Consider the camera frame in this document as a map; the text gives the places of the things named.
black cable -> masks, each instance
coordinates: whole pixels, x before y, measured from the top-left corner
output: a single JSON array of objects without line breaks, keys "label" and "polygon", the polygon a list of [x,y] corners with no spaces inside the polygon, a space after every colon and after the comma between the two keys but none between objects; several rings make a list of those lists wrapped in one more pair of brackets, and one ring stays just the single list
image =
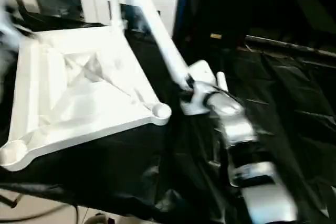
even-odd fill
[{"label": "black cable", "polygon": [[210,87],[213,87],[214,89],[217,89],[218,91],[221,91],[223,93],[225,93],[227,96],[229,96],[230,98],[234,99],[236,102],[238,102],[239,104],[241,104],[242,102],[239,101],[238,98],[236,98],[234,95],[230,94],[228,91],[224,90],[224,89],[221,89],[219,86],[217,85],[213,85],[211,83],[208,83],[208,82],[205,82],[205,81],[195,81],[195,82],[199,82],[199,83],[202,83],[202,84],[206,84]]},{"label": "black cable", "polygon": [[[22,222],[22,221],[27,221],[27,220],[35,220],[47,215],[51,215],[55,212],[59,212],[67,207],[70,207],[72,205],[68,205],[68,204],[64,204],[58,207],[55,207],[51,210],[42,212],[40,214],[36,214],[36,215],[31,215],[31,216],[26,216],[26,217],[21,217],[21,218],[17,218],[17,219],[0,219],[0,223],[15,223],[15,222]],[[79,211],[78,211],[78,207],[77,206],[73,206],[76,210],[76,224],[79,224]]]}]

robotic arm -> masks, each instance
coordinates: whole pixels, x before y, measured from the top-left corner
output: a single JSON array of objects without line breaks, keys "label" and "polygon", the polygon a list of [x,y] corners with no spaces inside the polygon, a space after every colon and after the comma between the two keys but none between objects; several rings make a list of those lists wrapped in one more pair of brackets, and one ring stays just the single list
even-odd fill
[{"label": "robotic arm", "polygon": [[150,0],[135,0],[149,24],[170,75],[187,94],[181,101],[185,114],[216,115],[229,156],[228,177],[239,187],[254,224],[295,221],[297,207],[282,184],[268,152],[258,141],[251,122],[239,102],[229,95],[225,76],[218,83],[209,65],[199,61],[187,66]]}]

